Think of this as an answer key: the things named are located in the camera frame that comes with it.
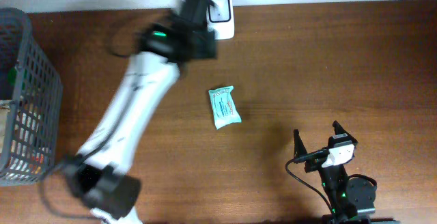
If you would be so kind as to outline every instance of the green light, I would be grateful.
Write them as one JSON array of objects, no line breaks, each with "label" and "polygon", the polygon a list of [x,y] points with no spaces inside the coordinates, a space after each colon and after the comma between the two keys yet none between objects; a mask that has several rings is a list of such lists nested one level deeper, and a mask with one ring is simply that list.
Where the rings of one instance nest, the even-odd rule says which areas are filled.
[{"label": "green light", "polygon": [[159,32],[159,31],[154,31],[153,34],[154,34],[155,36],[167,37],[167,35],[166,35],[165,33],[163,33],[163,32]]}]

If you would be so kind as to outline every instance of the teal and white packet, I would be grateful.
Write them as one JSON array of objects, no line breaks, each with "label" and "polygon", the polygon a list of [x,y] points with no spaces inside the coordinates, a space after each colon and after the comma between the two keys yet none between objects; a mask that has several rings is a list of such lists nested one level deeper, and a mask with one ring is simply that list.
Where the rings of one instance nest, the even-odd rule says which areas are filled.
[{"label": "teal and white packet", "polygon": [[238,115],[231,97],[233,89],[233,86],[229,86],[209,91],[212,112],[214,113],[214,123],[217,129],[231,123],[241,122],[241,117]]}]

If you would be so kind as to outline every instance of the plastic crate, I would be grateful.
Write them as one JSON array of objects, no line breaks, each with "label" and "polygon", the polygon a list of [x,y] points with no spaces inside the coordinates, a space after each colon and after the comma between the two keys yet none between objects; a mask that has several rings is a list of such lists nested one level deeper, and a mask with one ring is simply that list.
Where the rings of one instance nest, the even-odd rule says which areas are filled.
[{"label": "plastic crate", "polygon": [[0,88],[0,186],[33,184],[54,165],[62,84],[29,18],[14,8],[0,9]]}]

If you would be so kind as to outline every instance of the packet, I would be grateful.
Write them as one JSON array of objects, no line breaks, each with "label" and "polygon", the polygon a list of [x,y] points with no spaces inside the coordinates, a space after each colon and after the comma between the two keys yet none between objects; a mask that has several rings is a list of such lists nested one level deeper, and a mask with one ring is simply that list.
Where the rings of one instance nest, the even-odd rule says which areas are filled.
[{"label": "packet", "polygon": [[211,98],[212,112],[214,113],[214,123],[217,129],[231,123],[241,122],[241,117],[238,115],[231,97],[233,89],[233,86],[229,86],[208,91]]}]

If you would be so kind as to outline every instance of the brown tabletop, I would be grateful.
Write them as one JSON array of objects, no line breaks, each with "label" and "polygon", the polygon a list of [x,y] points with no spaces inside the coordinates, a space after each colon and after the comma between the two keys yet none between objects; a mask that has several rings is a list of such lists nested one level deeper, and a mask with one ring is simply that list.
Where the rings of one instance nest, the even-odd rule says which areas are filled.
[{"label": "brown tabletop", "polygon": [[[128,61],[133,35],[163,10],[30,15],[34,36],[64,84],[58,158],[75,153],[100,121]],[[218,59],[189,63],[142,136],[130,175],[144,221],[249,223],[328,213],[284,169],[292,129],[309,151],[338,120],[358,139],[349,174],[378,181],[375,217],[437,219],[437,1],[235,8],[235,37]],[[241,124],[214,127],[207,91],[233,85]],[[320,190],[318,173],[291,170]],[[59,176],[54,205],[86,214]],[[36,186],[0,188],[0,223],[83,223],[50,215]]]}]

